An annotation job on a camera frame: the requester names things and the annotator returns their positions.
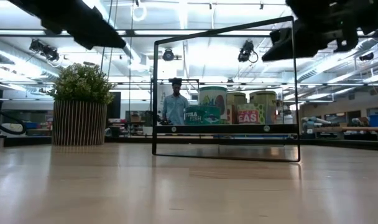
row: ceiling light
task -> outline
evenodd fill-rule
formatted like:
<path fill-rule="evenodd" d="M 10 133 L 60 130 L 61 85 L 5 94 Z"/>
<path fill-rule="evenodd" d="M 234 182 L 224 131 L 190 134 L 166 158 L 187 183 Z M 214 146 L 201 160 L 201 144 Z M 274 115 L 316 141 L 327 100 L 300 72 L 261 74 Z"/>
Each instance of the ceiling light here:
<path fill-rule="evenodd" d="M 13 90 L 26 91 L 25 88 L 18 86 L 18 85 L 13 85 L 13 84 L 9 84 L 9 85 L 0 84 L 0 86 L 6 87 L 6 88 L 11 88 Z"/>
<path fill-rule="evenodd" d="M 126 31 L 125 30 L 117 30 L 116 31 L 119 35 L 126 35 Z"/>
<path fill-rule="evenodd" d="M 135 30 L 137 35 L 189 35 L 205 30 Z"/>
<path fill-rule="evenodd" d="M 307 99 L 308 99 L 308 100 L 315 100 L 315 99 L 319 99 L 319 98 L 326 97 L 326 96 L 328 96 L 328 95 L 330 95 L 330 93 L 314 94 L 314 95 L 308 96 Z"/>
<path fill-rule="evenodd" d="M 234 30 L 219 35 L 269 35 L 271 30 Z"/>
<path fill-rule="evenodd" d="M 358 31 L 357 34 L 360 35 L 360 36 L 364 36 L 362 31 Z M 370 34 L 367 34 L 365 36 L 372 36 L 372 35 L 374 35 L 374 32 L 371 32 Z"/>
<path fill-rule="evenodd" d="M 378 75 L 374 75 L 373 77 L 363 80 L 364 83 L 376 82 L 376 81 L 378 81 Z"/>
<path fill-rule="evenodd" d="M 363 83 L 328 83 L 328 86 L 363 86 Z"/>
<path fill-rule="evenodd" d="M 300 94 L 298 94 L 298 97 L 301 97 L 303 95 L 305 95 L 305 93 L 300 93 Z M 294 99 L 294 98 L 295 98 L 295 94 L 293 93 L 293 94 L 285 96 L 284 100 L 291 100 L 291 99 Z"/>
<path fill-rule="evenodd" d="M 355 87 L 352 87 L 352 88 L 346 88 L 346 89 L 343 89 L 343 90 L 340 90 L 340 91 L 337 91 L 335 92 L 334 94 L 342 94 L 342 93 L 346 93 L 347 91 L 351 91 L 355 89 Z"/>
<path fill-rule="evenodd" d="M 300 86 L 321 86 L 323 85 L 323 83 L 297 83 L 297 85 L 300 85 Z"/>
<path fill-rule="evenodd" d="M 45 35 L 44 30 L 0 30 L 0 35 Z"/>

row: potted plant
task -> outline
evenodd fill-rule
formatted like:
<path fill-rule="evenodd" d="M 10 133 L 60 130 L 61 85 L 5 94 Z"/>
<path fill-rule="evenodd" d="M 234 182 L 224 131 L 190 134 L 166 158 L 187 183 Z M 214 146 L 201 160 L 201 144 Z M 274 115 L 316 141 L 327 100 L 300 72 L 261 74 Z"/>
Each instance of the potted plant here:
<path fill-rule="evenodd" d="M 53 104 L 52 144 L 89 146 L 104 144 L 106 105 L 114 85 L 99 66 L 74 63 L 63 68 L 53 88 L 46 93 Z"/>

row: wall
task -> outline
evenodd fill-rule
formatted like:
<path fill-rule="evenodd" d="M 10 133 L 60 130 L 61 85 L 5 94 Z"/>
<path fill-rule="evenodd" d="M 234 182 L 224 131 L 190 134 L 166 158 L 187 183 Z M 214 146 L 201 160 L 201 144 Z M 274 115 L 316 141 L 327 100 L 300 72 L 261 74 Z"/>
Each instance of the wall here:
<path fill-rule="evenodd" d="M 3 110 L 53 110 L 53 101 L 5 101 Z M 120 118 L 125 119 L 128 102 L 121 102 Z M 131 110 L 149 110 L 149 102 L 131 102 Z"/>
<path fill-rule="evenodd" d="M 300 116 L 322 116 L 332 113 L 361 111 L 361 116 L 367 116 L 367 109 L 378 108 L 378 95 L 371 96 L 369 92 L 357 92 L 354 100 L 349 100 L 348 95 L 338 98 L 337 102 L 323 104 L 306 104 L 300 107 Z"/>

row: black frame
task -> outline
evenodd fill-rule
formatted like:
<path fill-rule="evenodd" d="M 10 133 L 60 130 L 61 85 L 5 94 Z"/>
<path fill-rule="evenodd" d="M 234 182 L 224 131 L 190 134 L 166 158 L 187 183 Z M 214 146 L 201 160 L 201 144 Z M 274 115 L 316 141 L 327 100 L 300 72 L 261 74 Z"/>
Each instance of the black frame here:
<path fill-rule="evenodd" d="M 153 77 L 152 77 L 152 89 L 153 89 L 153 117 L 157 117 L 157 70 L 158 70 L 158 53 L 159 53 L 159 45 L 160 44 L 167 44 L 176 41 L 188 40 L 197 37 L 214 37 L 218 34 L 230 32 L 234 30 L 243 30 L 243 29 L 250 29 L 259 26 L 266 26 L 281 22 L 291 22 L 292 27 L 294 27 L 294 17 L 287 16 L 287 17 L 280 17 L 276 19 L 269 19 L 266 21 L 259 21 L 259 22 L 252 22 L 249 24 L 243 24 L 238 26 L 226 27 L 222 29 L 216 30 L 209 30 L 206 32 L 200 32 L 196 34 L 190 35 L 183 35 L 180 37 L 172 37 L 169 39 L 158 40 L 154 43 L 154 67 L 153 67 Z M 298 88 L 297 88 L 297 62 L 295 58 L 295 36 L 293 34 L 292 29 L 292 47 L 293 47 L 293 66 L 294 66 L 294 86 L 295 86 L 295 107 L 296 113 L 295 117 L 297 120 L 297 124 L 270 124 L 270 125 L 205 125 L 205 126 L 158 126 L 157 120 L 153 119 L 153 133 L 152 133 L 152 154 L 156 156 L 175 156 L 175 157 L 197 157 L 197 158 L 210 158 L 210 159 L 240 159 L 240 160 L 252 160 L 252 161 L 268 161 L 268 162 L 300 162 L 301 161 L 301 149 L 300 149 L 300 120 L 299 120 L 299 112 L 298 112 Z M 266 158 L 248 158 L 242 159 L 238 157 L 199 157 L 199 156 L 183 156 L 183 155 L 170 155 L 170 154 L 158 154 L 157 153 L 157 134 L 158 133 L 169 133 L 169 134 L 189 134 L 189 133 L 198 133 L 198 134 L 296 134 L 296 139 L 284 139 L 282 140 L 285 145 L 297 145 L 297 154 L 298 157 L 295 160 L 290 159 L 266 159 Z M 239 143 L 240 141 L 235 141 L 235 139 L 230 139 L 228 142 L 232 144 Z M 265 141 L 260 140 L 248 140 L 248 143 L 252 143 L 253 145 L 260 145 L 263 144 Z"/>
<path fill-rule="evenodd" d="M 116 29 L 116 32 L 124 32 L 123 34 L 119 34 L 120 37 L 180 37 L 182 35 L 179 34 L 137 34 L 138 31 L 182 31 L 181 29 Z M 212 29 L 185 29 L 187 31 L 211 31 Z M 0 37 L 30 37 L 30 38 L 41 38 L 41 37 L 58 37 L 58 38 L 73 38 L 70 34 L 50 34 L 46 33 L 47 30 L 45 29 L 0 29 Z M 19 32 L 19 31 L 37 31 L 43 32 L 43 34 L 11 34 L 11 32 Z M 253 29 L 253 31 L 272 31 L 272 29 Z M 372 35 L 358 35 L 359 38 L 371 38 Z M 221 37 L 218 34 L 212 34 L 210 37 Z M 253 34 L 238 34 L 238 35 L 229 35 L 229 37 L 269 37 L 269 35 L 253 35 Z"/>

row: pipe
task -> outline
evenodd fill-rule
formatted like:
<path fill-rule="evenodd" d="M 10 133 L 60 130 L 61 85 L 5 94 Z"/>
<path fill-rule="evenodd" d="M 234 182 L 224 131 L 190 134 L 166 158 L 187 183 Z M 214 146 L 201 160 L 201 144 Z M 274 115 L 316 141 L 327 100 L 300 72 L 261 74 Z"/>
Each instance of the pipe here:
<path fill-rule="evenodd" d="M 354 76 L 354 75 L 358 75 L 358 74 L 361 74 L 363 73 L 364 71 L 367 71 L 367 70 L 370 70 L 372 73 L 375 72 L 375 70 L 378 69 L 378 62 L 375 62 L 375 63 L 372 63 L 370 65 L 366 65 L 365 67 L 361 67 L 360 69 L 358 70 L 355 70 L 353 72 L 350 72 L 348 74 L 345 74 L 346 75 L 346 78 L 349 78 L 351 76 Z M 316 91 L 319 91 L 319 90 L 324 90 L 326 87 L 323 87 L 323 88 L 319 88 L 319 89 L 315 89 Z M 337 88 L 334 88 L 333 91 L 336 91 L 336 90 L 339 90 L 341 89 L 341 87 L 337 87 Z"/>
<path fill-rule="evenodd" d="M 4 43 L 0 40 L 0 54 L 4 55 L 5 57 L 9 58 L 10 60 L 14 61 L 12 58 L 15 58 L 15 64 L 24 64 L 26 67 L 33 67 L 34 69 L 38 69 L 42 73 L 46 73 L 47 75 L 58 76 L 59 69 L 53 68 L 51 65 L 47 64 L 46 62 L 41 61 L 29 55 L 21 50 L 18 50 L 9 44 Z"/>
<path fill-rule="evenodd" d="M 154 4 L 153 6 L 157 6 L 157 5 L 160 5 L 160 7 L 164 7 L 162 4 L 179 4 L 179 1 L 144 1 L 142 0 L 141 3 L 146 3 L 146 4 Z M 132 1 L 119 1 L 119 2 L 116 2 L 116 3 L 112 3 L 113 6 L 131 6 L 132 4 Z M 209 6 L 210 3 L 209 2 L 188 2 L 188 4 L 191 4 L 191 5 L 205 5 L 205 6 Z M 260 6 L 261 3 L 258 2 L 258 3 L 247 3 L 247 2 L 219 2 L 218 3 L 219 5 L 227 5 L 227 6 L 236 6 L 236 5 L 240 5 L 240 6 Z M 287 6 L 285 3 L 263 3 L 264 6 Z"/>
<path fill-rule="evenodd" d="M 309 66 L 308 69 L 305 69 L 304 72 L 298 74 L 297 79 L 298 82 L 303 82 L 304 80 L 313 77 L 315 75 L 319 75 L 324 71 L 337 67 L 341 65 L 345 61 L 350 58 L 357 58 L 362 56 L 363 54 L 368 53 L 371 48 L 378 47 L 378 40 L 377 39 L 367 39 L 361 43 L 359 43 L 356 48 L 350 52 L 343 53 L 343 54 L 332 54 L 327 56 L 321 60 L 316 61 L 313 65 Z"/>

